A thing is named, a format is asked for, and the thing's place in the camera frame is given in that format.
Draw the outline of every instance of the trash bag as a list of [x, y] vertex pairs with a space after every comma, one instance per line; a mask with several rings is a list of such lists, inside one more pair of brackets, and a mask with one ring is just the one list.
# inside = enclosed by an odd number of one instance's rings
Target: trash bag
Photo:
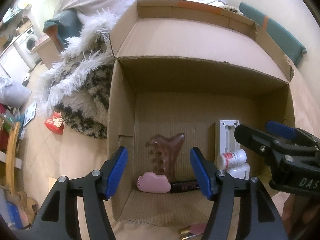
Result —
[[25, 104], [31, 91], [6, 76], [0, 76], [0, 103], [13, 108], [19, 108]]

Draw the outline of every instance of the metal screw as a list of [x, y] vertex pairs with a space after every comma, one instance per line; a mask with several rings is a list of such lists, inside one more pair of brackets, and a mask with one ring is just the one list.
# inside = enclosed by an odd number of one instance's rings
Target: metal screw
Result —
[[59, 182], [65, 182], [67, 180], [67, 177], [66, 176], [61, 176], [59, 177], [58, 181]]
[[224, 177], [226, 175], [226, 172], [224, 170], [218, 170], [217, 171], [218, 176]]
[[99, 170], [94, 170], [93, 172], [91, 172], [92, 176], [99, 176], [100, 173], [101, 172]]
[[284, 159], [288, 162], [293, 162], [293, 158], [290, 155], [285, 155]]
[[259, 179], [257, 177], [252, 177], [251, 181], [254, 182], [254, 183], [257, 183], [259, 181]]

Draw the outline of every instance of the orange tape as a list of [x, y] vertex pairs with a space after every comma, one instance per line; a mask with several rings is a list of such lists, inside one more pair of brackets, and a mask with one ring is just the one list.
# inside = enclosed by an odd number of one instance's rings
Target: orange tape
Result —
[[262, 30], [265, 31], [267, 29], [268, 21], [269, 21], [269, 17], [265, 16], [264, 19], [263, 19]]
[[212, 12], [215, 14], [221, 14], [222, 8], [215, 7], [209, 4], [191, 2], [191, 1], [179, 1], [178, 7], [196, 9], [200, 11]]

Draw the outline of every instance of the cardboard box lid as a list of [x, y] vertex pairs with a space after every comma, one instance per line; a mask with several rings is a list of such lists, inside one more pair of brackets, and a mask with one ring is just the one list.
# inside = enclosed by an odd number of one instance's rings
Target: cardboard box lid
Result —
[[289, 83], [285, 54], [254, 21], [226, 9], [182, 0], [137, 0], [110, 32], [121, 59], [175, 57], [226, 62]]

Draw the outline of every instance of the pink case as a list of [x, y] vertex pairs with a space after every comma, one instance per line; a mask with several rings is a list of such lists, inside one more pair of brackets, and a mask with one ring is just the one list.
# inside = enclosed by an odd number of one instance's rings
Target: pink case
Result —
[[138, 178], [137, 187], [144, 192], [167, 193], [171, 189], [171, 184], [165, 175], [157, 175], [148, 171]]

